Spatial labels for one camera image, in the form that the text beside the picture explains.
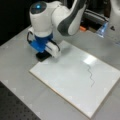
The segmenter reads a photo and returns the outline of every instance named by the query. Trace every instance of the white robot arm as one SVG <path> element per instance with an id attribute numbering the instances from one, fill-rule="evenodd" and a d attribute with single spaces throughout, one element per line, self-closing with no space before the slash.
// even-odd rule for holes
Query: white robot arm
<path id="1" fill-rule="evenodd" d="M 79 30 L 86 3 L 87 0 L 74 0 L 71 9 L 58 1 L 51 3 L 39 1 L 33 4 L 30 8 L 32 27 L 29 33 L 34 35 L 35 40 L 28 39 L 29 44 L 41 54 L 47 51 L 53 57 L 58 57 L 60 48 L 52 41 L 53 26 L 63 36 L 74 35 Z"/>

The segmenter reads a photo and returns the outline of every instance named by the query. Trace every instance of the blue robot part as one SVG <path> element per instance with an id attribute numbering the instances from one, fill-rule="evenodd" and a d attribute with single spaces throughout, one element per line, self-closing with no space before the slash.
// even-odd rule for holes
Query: blue robot part
<path id="1" fill-rule="evenodd" d="M 33 41 L 28 40 L 28 42 L 35 50 L 37 50 L 40 53 L 43 53 L 45 51 L 47 42 L 51 41 L 52 38 L 53 38 L 53 34 L 50 34 L 47 37 L 35 36 L 35 40 Z"/>

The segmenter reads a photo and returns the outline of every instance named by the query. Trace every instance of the black cable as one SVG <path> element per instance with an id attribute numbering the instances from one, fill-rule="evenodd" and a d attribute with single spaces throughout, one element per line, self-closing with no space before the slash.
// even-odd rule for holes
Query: black cable
<path id="1" fill-rule="evenodd" d="M 108 20 L 107 20 L 107 19 L 105 19 L 105 17 L 102 17 L 101 15 L 98 15 L 98 14 L 93 13 L 93 12 L 91 12 L 91 11 L 85 11 L 85 12 L 87 12 L 87 13 L 91 13 L 91 14 L 93 14 L 93 15 L 96 15 L 96 16 L 98 16 L 98 17 L 100 17 L 100 18 L 104 19 L 104 21 L 108 22 Z"/>

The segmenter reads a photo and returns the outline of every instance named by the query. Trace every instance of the cable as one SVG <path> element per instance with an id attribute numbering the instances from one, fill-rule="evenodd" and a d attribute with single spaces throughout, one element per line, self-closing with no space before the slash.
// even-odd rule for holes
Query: cable
<path id="1" fill-rule="evenodd" d="M 96 15 L 96 16 L 102 18 L 104 21 L 108 22 L 108 20 L 107 20 L 105 17 L 101 16 L 101 15 L 98 15 L 98 14 L 96 14 L 96 13 L 94 13 L 94 12 L 87 11 L 87 10 L 86 10 L 85 12 L 86 12 L 86 13 L 91 13 L 91 14 L 93 14 L 93 15 Z"/>

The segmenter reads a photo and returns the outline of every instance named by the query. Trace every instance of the gray table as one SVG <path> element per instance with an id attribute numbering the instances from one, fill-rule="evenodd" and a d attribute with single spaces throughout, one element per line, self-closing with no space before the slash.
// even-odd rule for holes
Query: gray table
<path id="1" fill-rule="evenodd" d="M 42 120 L 88 120 L 29 73 L 38 61 L 36 51 L 28 45 L 26 37 L 27 29 L 0 47 L 0 81 Z M 90 31 L 62 37 L 54 30 L 54 39 L 57 42 L 64 39 L 120 70 L 120 47 Z M 115 86 L 92 120 L 119 119 L 120 83 Z"/>

